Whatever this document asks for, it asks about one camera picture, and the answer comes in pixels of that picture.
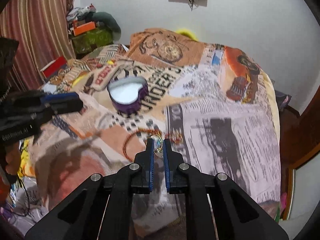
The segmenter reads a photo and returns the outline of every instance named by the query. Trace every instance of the wooden door frame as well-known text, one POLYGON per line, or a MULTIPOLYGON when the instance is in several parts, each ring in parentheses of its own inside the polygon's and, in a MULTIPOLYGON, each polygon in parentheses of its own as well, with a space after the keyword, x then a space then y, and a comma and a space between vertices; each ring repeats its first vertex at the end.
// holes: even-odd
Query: wooden door frame
POLYGON ((294 184, 295 184, 295 172, 298 168, 312 160, 318 153, 320 153, 320 143, 312 149, 308 154, 303 156, 301 159, 296 161, 294 164, 291 164, 288 167, 288 193, 287 193, 287 206, 284 209, 283 220, 287 220, 290 218, 291 208, 292 208, 292 200, 293 200, 293 192, 294 192, 294 184))

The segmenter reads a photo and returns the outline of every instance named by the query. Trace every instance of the silver bolt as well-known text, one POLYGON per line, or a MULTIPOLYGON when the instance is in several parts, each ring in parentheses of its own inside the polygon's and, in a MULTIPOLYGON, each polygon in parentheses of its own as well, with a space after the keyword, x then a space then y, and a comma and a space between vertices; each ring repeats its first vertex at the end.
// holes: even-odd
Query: silver bolt
POLYGON ((228 176, 225 173, 219 173, 218 174, 218 179, 220 180, 226 180, 228 176))
POLYGON ((90 178, 92 181, 98 181, 101 178, 101 175, 98 173, 95 173, 95 174, 92 174, 90 178))
POLYGON ((183 171, 185 171, 185 170, 189 169, 189 164, 187 164, 187 163, 181 163, 181 164, 179 165, 179 168, 182 169, 183 171))
POLYGON ((139 164, 137 164, 137 163, 132 163, 132 164, 130 164, 130 166, 129 166, 130 170, 133 170, 133 171, 139 169, 139 167, 140 167, 140 166, 139 166, 139 164))

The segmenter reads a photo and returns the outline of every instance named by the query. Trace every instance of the patterned blanket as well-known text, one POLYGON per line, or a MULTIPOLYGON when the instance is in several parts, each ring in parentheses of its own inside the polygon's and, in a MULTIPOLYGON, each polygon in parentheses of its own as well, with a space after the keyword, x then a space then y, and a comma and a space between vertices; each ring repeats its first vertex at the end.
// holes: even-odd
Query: patterned blanket
MULTIPOLYGON (((113 174, 129 164, 145 149, 148 135, 131 138, 129 159, 124 141, 141 127, 180 132, 182 142, 172 147, 186 163, 207 174, 225 172, 275 217, 279 116, 272 83, 252 58, 240 49, 147 29, 132 35, 128 52, 121 45, 106 46, 81 64, 91 71, 71 90, 79 93, 84 109, 54 117, 28 148, 49 210, 91 174, 113 174), (127 116, 117 113, 99 85, 131 75, 147 80, 149 95, 127 116)), ((156 156, 153 192, 133 198, 134 231, 147 239, 177 239, 175 232, 185 232, 184 217, 184 197, 167 194, 163 161, 156 156)))

